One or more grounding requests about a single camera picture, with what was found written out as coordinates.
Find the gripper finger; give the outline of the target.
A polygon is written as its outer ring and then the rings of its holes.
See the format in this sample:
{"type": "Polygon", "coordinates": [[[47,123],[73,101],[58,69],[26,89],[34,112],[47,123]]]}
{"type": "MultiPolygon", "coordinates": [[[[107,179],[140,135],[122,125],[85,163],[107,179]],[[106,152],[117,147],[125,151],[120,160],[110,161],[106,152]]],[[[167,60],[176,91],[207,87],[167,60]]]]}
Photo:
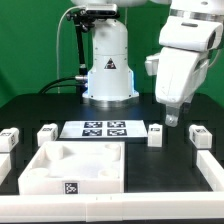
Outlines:
{"type": "Polygon", "coordinates": [[[166,107],[165,124],[170,127],[176,127],[178,125],[180,115],[180,109],[175,107],[166,107]]]}

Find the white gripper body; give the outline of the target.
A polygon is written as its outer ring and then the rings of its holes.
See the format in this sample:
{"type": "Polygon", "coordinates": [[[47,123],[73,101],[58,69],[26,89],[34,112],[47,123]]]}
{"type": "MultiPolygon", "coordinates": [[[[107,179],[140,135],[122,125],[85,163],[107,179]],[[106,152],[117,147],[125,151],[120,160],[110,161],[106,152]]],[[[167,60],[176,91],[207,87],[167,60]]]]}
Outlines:
{"type": "Polygon", "coordinates": [[[146,71],[156,75],[155,95],[172,111],[190,101],[206,78],[212,50],[221,43],[221,22],[169,16],[160,31],[159,53],[147,56],[146,71]]]}

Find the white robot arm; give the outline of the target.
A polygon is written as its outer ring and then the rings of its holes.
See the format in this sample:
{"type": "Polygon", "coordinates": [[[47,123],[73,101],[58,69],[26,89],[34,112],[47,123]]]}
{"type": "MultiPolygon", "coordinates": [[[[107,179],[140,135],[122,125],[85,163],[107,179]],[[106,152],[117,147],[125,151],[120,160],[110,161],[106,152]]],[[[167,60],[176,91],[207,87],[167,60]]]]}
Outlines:
{"type": "Polygon", "coordinates": [[[175,127],[181,106],[206,78],[210,53],[222,47],[224,0],[71,0],[80,7],[81,27],[93,26],[93,67],[83,97],[107,107],[138,95],[127,65],[127,29],[115,17],[120,7],[148,1],[170,6],[159,35],[162,49],[146,58],[145,68],[157,77],[155,95],[166,106],[165,123],[175,127]]]}

